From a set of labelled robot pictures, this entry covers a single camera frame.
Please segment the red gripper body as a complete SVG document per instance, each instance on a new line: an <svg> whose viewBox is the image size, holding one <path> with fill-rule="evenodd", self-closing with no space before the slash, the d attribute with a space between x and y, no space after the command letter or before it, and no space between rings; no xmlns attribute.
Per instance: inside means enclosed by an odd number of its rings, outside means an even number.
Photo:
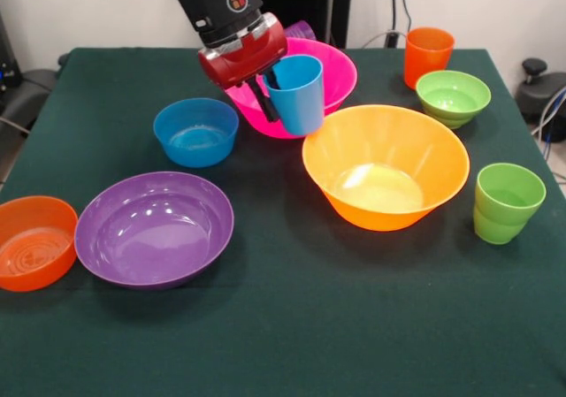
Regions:
<svg viewBox="0 0 566 397"><path fill-rule="evenodd" d="M236 39L217 48L203 48L199 62L209 79L220 88L240 86L264 74L287 54L287 38L277 17L267 12L251 30L242 29Z"/></svg>

